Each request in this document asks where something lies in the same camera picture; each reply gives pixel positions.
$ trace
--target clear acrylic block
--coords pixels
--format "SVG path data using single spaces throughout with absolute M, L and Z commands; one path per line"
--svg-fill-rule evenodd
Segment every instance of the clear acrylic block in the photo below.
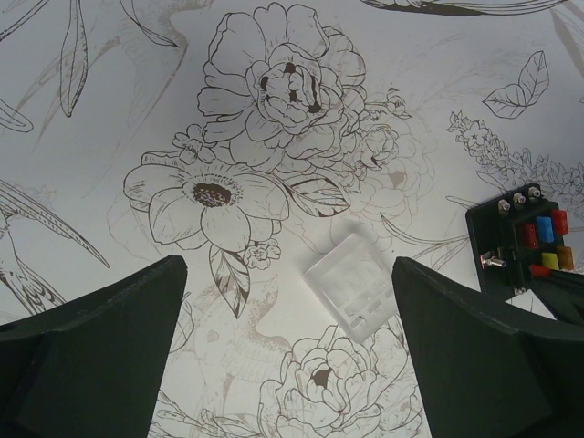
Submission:
M 304 278 L 345 333 L 359 343 L 397 312 L 391 268 L 357 234 L 326 254 Z

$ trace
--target metal terminal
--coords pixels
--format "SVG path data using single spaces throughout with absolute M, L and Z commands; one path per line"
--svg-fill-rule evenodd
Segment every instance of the metal terminal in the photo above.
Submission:
M 484 266 L 492 266 L 492 267 L 505 267 L 507 266 L 507 262 L 505 260 L 501 260 L 500 258 L 497 257 L 490 257 L 485 259 L 485 261 L 483 262 Z
M 515 204 L 515 207 L 522 207 L 526 201 L 526 197 L 521 193 L 515 193 L 513 195 L 513 203 Z
M 483 269 L 486 267 L 505 267 L 507 262 L 493 254 L 493 251 L 488 251 L 481 255 L 481 265 Z
M 527 195 L 529 196 L 529 201 L 533 203 L 541 198 L 541 191 L 537 187 L 529 187 Z
M 509 213 L 509 210 L 511 210 L 511 204 L 507 200 L 502 199 L 501 201 L 499 201 L 500 214 L 507 214 Z

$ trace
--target white paper surface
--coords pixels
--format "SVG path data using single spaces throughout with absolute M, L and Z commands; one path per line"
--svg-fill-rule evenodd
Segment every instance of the white paper surface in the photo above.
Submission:
M 399 320 L 358 350 L 301 274 L 359 228 L 476 287 L 465 209 L 531 181 L 582 269 L 584 5 L 485 1 L 5 2 L 0 323 L 179 254 L 151 436 L 429 436 Z

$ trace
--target flower center drawing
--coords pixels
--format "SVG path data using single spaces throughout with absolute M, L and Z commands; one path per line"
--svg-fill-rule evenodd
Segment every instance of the flower center drawing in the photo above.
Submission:
M 231 201 L 231 192 L 219 184 L 199 182 L 193 187 L 193 197 L 205 207 L 223 207 Z
M 312 376 L 312 380 L 315 382 L 317 386 L 321 386 L 322 388 L 326 389 L 329 385 L 329 374 L 332 371 L 331 368 L 328 370 L 319 370 L 314 373 Z
M 260 112 L 265 118 L 281 123 L 285 129 L 302 130 L 322 117 L 325 104 L 320 84 L 307 68 L 282 62 L 266 71 L 256 84 Z

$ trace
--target yellow fuse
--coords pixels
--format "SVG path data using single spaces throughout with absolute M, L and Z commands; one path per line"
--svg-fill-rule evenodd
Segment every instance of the yellow fuse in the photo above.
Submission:
M 554 253 L 541 253 L 541 264 L 549 269 L 559 270 L 558 256 Z

